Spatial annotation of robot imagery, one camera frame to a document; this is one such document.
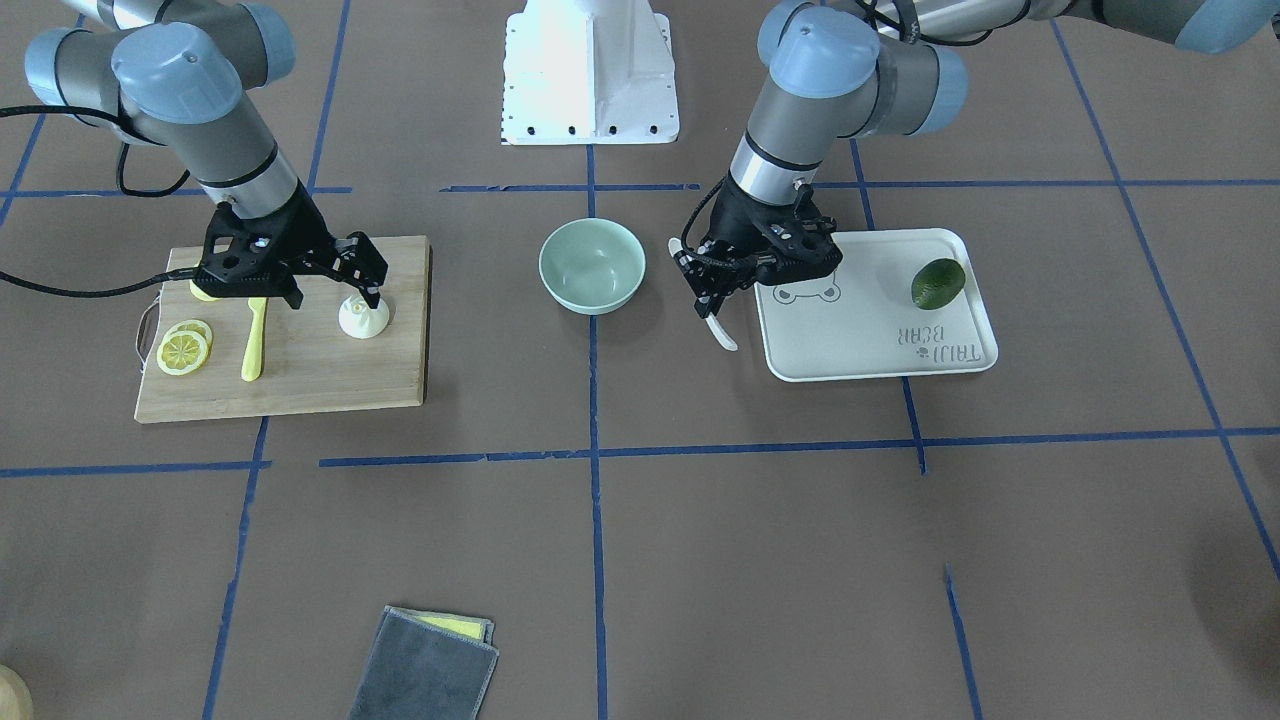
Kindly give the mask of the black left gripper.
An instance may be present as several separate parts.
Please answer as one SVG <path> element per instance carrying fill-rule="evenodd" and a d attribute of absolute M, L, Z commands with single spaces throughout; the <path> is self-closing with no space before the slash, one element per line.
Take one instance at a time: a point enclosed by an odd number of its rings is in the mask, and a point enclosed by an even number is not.
<path fill-rule="evenodd" d="M 780 286 L 835 273 L 844 254 L 833 240 L 835 219 L 822 214 L 808 182 L 794 187 L 791 201 L 759 201 L 723 178 L 692 211 L 710 208 L 705 234 L 672 259 L 695 296 L 701 319 L 716 316 L 724 300 L 751 284 Z"/>

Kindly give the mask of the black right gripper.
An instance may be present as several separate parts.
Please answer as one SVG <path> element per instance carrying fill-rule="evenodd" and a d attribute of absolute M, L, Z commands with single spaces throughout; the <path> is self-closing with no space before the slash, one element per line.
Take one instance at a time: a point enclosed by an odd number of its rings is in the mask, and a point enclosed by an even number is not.
<path fill-rule="evenodd" d="M 388 264 L 372 240 L 355 232 L 337 240 L 305 186 L 275 211 L 244 219 L 219 202 L 209 222 L 192 281 L 219 299 L 283 299 L 301 309 L 298 275 L 323 275 L 353 286 L 370 309 L 381 306 Z"/>

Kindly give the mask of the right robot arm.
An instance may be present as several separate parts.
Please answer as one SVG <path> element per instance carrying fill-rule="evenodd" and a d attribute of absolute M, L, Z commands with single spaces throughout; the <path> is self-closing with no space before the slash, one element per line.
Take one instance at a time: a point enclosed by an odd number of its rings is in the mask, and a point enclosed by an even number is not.
<path fill-rule="evenodd" d="M 288 76 L 285 20 L 256 3 L 78 1 L 104 32 L 55 28 L 24 54 L 45 111 L 164 146 L 215 205 L 198 264 L 172 273 L 215 299 L 303 300 L 298 275 L 355 287 L 376 307 L 385 259 L 361 232 L 329 232 L 306 184 L 250 99 Z"/>

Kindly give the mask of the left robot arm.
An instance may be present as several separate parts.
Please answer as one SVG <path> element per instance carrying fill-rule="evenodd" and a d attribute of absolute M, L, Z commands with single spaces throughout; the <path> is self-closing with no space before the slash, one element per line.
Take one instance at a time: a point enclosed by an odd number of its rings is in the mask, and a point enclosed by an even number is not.
<path fill-rule="evenodd" d="M 762 23 L 767 76 L 730 169 L 704 199 L 709 225 L 669 252 L 714 324 L 733 292 L 831 275 L 835 220 L 812 182 L 840 138 L 928 135 L 963 109 L 957 50 L 1024 20 L 1091 20 L 1180 50 L 1220 54 L 1257 35 L 1275 1 L 782 1 Z"/>

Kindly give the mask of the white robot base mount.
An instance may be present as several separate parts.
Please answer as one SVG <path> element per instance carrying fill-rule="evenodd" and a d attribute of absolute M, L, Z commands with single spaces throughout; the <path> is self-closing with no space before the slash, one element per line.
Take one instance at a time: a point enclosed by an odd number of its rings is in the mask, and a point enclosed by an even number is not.
<path fill-rule="evenodd" d="M 504 41 L 502 143 L 678 138 L 672 28 L 649 1 L 527 1 Z"/>

